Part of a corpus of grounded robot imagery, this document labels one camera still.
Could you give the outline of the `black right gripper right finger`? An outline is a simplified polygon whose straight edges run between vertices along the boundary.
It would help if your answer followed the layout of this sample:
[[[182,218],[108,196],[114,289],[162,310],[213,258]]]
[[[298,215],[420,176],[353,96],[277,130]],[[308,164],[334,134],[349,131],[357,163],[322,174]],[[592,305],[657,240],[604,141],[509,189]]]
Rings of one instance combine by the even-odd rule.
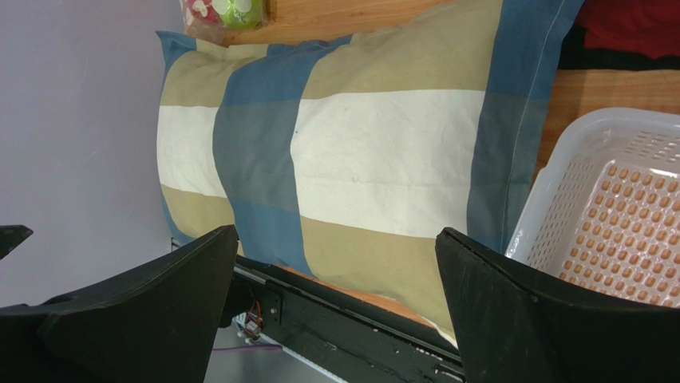
[[[468,381],[678,381],[678,309],[575,286],[450,227],[435,250]]]

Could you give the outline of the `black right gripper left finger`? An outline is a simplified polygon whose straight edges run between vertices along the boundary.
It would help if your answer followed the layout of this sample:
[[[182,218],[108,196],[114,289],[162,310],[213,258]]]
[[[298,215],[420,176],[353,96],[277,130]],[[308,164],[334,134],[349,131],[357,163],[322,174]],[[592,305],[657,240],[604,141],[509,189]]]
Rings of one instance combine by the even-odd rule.
[[[4,382],[201,382],[238,247],[219,227],[36,306],[1,310]]]

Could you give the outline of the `clear dotted zip bag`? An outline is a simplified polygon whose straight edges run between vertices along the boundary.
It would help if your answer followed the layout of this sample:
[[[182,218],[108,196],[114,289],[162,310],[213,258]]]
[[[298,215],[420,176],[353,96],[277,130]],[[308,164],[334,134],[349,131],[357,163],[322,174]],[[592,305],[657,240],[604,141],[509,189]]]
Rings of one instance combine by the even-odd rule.
[[[230,32],[253,30],[268,22],[268,1],[179,0],[186,34],[220,44]]]

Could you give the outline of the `white perforated plastic basket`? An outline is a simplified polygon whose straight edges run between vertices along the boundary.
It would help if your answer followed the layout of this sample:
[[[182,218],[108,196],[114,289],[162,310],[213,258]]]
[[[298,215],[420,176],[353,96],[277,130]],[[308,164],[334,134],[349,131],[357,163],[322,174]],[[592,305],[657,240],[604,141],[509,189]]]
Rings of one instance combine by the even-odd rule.
[[[569,124],[505,254],[582,288],[678,307],[678,115],[605,108]]]

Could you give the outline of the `blue beige checked pillow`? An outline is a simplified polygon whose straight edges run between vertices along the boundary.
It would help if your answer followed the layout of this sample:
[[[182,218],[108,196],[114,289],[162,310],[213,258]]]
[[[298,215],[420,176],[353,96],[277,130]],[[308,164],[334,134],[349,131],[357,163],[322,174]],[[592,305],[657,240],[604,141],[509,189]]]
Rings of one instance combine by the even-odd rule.
[[[392,298],[454,342],[435,239],[452,227],[506,250],[581,6],[453,1],[298,45],[159,32],[175,240],[232,225],[249,259]]]

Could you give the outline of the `red folded cloth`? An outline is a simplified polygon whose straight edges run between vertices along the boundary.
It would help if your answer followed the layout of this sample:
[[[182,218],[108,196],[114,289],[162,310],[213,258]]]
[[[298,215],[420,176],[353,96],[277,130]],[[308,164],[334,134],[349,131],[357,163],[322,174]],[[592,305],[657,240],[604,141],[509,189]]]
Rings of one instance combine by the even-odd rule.
[[[585,1],[575,24],[586,30],[588,49],[679,55],[679,0]]]

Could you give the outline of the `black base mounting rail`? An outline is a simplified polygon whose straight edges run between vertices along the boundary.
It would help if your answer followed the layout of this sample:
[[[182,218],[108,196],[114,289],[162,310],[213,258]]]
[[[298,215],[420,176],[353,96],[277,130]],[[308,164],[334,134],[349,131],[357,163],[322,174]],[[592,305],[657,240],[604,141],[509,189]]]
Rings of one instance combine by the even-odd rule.
[[[310,278],[238,257],[221,327],[279,344],[347,382],[465,382],[457,349],[395,302],[356,298]]]

